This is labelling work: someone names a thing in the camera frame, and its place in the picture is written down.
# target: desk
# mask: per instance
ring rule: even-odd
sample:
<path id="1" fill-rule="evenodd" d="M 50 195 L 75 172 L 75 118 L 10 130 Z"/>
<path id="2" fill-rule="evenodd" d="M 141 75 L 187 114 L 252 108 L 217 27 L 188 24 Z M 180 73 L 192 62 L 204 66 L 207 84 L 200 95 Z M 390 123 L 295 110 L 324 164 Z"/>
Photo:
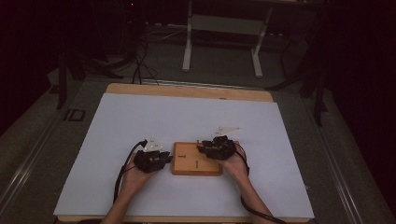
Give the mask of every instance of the desk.
<path id="1" fill-rule="evenodd" d="M 308 1 L 297 1 L 297 0 L 250 0 L 252 2 L 260 2 L 266 4 L 268 9 L 265 18 L 262 21 L 258 20 L 242 20 L 236 18 L 224 18 L 207 15 L 197 15 L 193 13 L 192 2 L 189 0 L 188 19 L 187 19 L 187 41 L 186 48 L 184 51 L 182 70 L 184 72 L 190 71 L 191 64 L 191 34 L 192 30 L 205 30 L 215 31 L 224 33 L 234 33 L 243 35 L 256 35 L 257 44 L 251 49 L 251 59 L 253 62 L 254 72 L 257 78 L 262 77 L 262 67 L 260 65 L 259 52 L 262 47 L 262 41 L 265 37 L 265 33 L 268 27 L 268 23 L 271 20 L 274 7 L 300 7 L 305 9 L 313 9 L 326 7 L 326 4 L 322 4 L 321 0 L 308 0 Z"/>
<path id="2" fill-rule="evenodd" d="M 245 147 L 250 178 L 274 216 L 306 222 L 312 208 L 272 101 L 265 91 L 109 85 L 54 214 L 61 221 L 103 217 L 125 157 L 150 134 L 171 151 L 176 141 L 206 140 L 228 124 L 240 127 L 229 137 Z M 263 142 L 265 150 L 258 147 Z M 249 222 L 229 176 L 176 176 L 170 168 L 166 165 L 133 200 L 126 221 Z M 274 171 L 261 172 L 265 169 Z"/>

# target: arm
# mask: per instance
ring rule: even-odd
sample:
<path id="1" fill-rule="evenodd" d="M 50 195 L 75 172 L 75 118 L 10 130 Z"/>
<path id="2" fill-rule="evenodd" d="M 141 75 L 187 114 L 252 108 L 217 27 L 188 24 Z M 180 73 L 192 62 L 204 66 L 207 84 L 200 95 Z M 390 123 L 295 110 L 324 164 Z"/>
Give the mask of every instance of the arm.
<path id="1" fill-rule="evenodd" d="M 243 155 L 240 148 L 237 149 L 239 153 Z M 226 161 L 217 161 L 222 167 L 227 171 L 227 173 L 233 178 L 237 184 L 239 191 L 241 192 L 242 198 L 245 200 L 246 204 L 261 213 L 271 216 L 271 212 L 265 203 L 260 198 L 257 191 L 254 189 L 253 185 L 248 178 L 248 171 L 242 158 L 240 158 L 236 153 L 231 156 Z M 258 217 L 250 213 L 250 217 L 254 224 L 273 224 L 274 222 L 267 220 L 262 217 Z"/>
<path id="2" fill-rule="evenodd" d="M 105 218 L 102 220 L 101 224 L 116 224 L 121 223 L 125 214 L 128 210 L 129 203 L 134 198 L 140 190 L 145 187 L 149 179 L 157 174 L 157 172 L 145 174 L 136 167 L 134 167 L 134 155 L 131 161 L 125 168 L 125 173 L 123 174 L 120 194 L 114 204 L 111 206 Z"/>

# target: white table leg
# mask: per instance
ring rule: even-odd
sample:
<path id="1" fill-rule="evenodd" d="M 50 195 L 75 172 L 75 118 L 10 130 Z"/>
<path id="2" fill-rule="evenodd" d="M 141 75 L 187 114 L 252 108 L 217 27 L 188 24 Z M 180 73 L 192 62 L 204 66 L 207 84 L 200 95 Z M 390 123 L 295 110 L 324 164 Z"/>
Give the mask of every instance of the white table leg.
<path id="1" fill-rule="evenodd" d="M 192 0 L 189 1 L 189 16 L 187 18 L 187 43 L 186 49 L 184 50 L 184 59 L 183 59 L 183 72 L 190 71 L 190 62 L 191 62 L 191 17 L 192 17 Z"/>
<path id="2" fill-rule="evenodd" d="M 262 47 L 262 41 L 264 40 L 265 32 L 267 30 L 268 22 L 271 18 L 272 12 L 273 8 L 270 7 L 268 9 L 265 21 L 262 23 L 262 28 L 259 33 L 259 41 L 257 42 L 256 48 L 251 50 L 251 59 L 253 60 L 254 73 L 256 74 L 257 78 L 262 77 L 262 66 L 260 65 L 259 52 L 260 48 Z"/>

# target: wooden table edge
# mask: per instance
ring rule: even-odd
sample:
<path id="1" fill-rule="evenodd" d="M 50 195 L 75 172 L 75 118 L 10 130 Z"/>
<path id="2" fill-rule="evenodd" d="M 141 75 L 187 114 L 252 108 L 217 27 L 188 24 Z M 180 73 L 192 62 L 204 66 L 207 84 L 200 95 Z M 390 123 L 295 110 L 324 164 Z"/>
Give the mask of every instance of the wooden table edge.
<path id="1" fill-rule="evenodd" d="M 159 95 L 190 98 L 209 98 L 241 101 L 273 102 L 268 91 L 232 90 L 207 87 L 156 86 L 112 83 L 107 86 L 106 93 Z"/>
<path id="2" fill-rule="evenodd" d="M 79 222 L 88 219 L 103 219 L 104 216 L 68 216 L 59 215 L 62 222 Z M 309 217 L 288 217 L 281 218 L 286 222 L 304 223 L 310 220 Z M 250 217 L 125 217 L 125 222 L 218 222 L 218 223 L 251 223 Z"/>

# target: wooden block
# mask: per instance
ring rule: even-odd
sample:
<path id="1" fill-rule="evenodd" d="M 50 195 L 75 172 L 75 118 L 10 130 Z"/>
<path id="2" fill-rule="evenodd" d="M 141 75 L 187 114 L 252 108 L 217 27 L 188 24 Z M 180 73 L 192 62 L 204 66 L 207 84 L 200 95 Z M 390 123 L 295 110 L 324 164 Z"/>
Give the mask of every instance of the wooden block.
<path id="1" fill-rule="evenodd" d="M 197 143 L 174 143 L 173 175 L 221 175 L 221 165 L 200 153 Z"/>

